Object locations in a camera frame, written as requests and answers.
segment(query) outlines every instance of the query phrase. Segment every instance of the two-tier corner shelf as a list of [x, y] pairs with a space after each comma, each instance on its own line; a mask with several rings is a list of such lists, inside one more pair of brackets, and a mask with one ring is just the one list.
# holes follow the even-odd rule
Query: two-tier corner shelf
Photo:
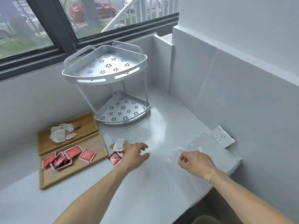
[[[69, 62], [93, 49], [80, 60], [69, 66]], [[87, 46], [66, 58], [62, 74], [68, 82], [76, 84], [78, 90], [95, 113], [95, 119], [107, 125], [128, 124], [144, 116], [150, 110], [147, 95], [146, 71], [147, 56], [140, 47], [114, 41], [112, 46], [103, 45], [99, 48]], [[124, 79], [140, 72], [144, 73], [146, 100], [126, 93]], [[113, 97], [97, 112], [92, 106], [80, 85], [101, 85], [122, 81], [125, 92], [112, 93]]]

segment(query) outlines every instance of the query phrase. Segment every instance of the left hand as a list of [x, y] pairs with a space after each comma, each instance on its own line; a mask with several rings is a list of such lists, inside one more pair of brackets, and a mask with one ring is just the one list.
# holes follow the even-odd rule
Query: left hand
[[149, 158], [150, 154], [146, 153], [140, 155], [141, 150], [144, 151], [148, 148], [148, 145], [145, 143], [135, 143], [133, 144], [124, 154], [121, 159], [121, 162], [118, 166], [126, 170], [127, 173], [137, 169], [140, 165]]

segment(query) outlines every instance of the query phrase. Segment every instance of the hand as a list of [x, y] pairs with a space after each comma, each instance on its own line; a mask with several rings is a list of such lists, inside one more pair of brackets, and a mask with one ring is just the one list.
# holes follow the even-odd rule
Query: hand
[[135, 143], [124, 154], [118, 166], [121, 166], [127, 173], [137, 169], [140, 165], [149, 158], [150, 154], [140, 155], [141, 150], [148, 148], [147, 144]]
[[178, 164], [189, 173], [206, 179], [210, 183], [210, 178], [217, 168], [211, 158], [199, 151], [182, 152]]

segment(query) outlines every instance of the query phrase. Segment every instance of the wooden tray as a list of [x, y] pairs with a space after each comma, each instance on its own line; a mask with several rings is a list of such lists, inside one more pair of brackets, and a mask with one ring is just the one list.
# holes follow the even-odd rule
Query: wooden tray
[[67, 145], [63, 148], [57, 149], [56, 152], [64, 151], [70, 147], [75, 145], [80, 145], [83, 149], [88, 149], [96, 153], [93, 160], [90, 163], [84, 162], [83, 160], [79, 160], [79, 155], [74, 157], [73, 163], [60, 170], [53, 170], [50, 166], [43, 169], [43, 159], [47, 156], [51, 155], [51, 153], [42, 156], [40, 158], [39, 165], [39, 189], [46, 189], [59, 181], [62, 181], [73, 174], [105, 159], [108, 157], [107, 150], [100, 132], [96, 132], [86, 138], [83, 138], [79, 141], [76, 141], [70, 145]]
[[40, 131], [38, 133], [39, 156], [50, 154], [51, 152], [54, 152], [59, 148], [67, 146], [73, 142], [76, 142], [82, 138], [85, 138], [86, 136], [89, 136], [99, 131], [92, 112], [68, 120], [65, 123], [69, 124], [71, 122], [77, 122], [77, 121], [81, 123], [81, 127], [76, 129], [77, 135], [74, 138], [66, 140], [65, 142], [62, 143], [55, 143], [49, 138], [49, 135], [51, 134], [51, 128]]

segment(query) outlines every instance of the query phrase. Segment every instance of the red car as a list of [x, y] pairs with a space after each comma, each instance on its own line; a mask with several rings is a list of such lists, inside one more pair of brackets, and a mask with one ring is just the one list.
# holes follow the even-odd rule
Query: red car
[[[115, 17], [117, 14], [113, 5], [95, 3], [95, 7], [97, 9], [97, 13], [102, 18]], [[85, 13], [80, 3], [73, 4], [69, 8], [69, 11], [73, 20], [86, 22]]]

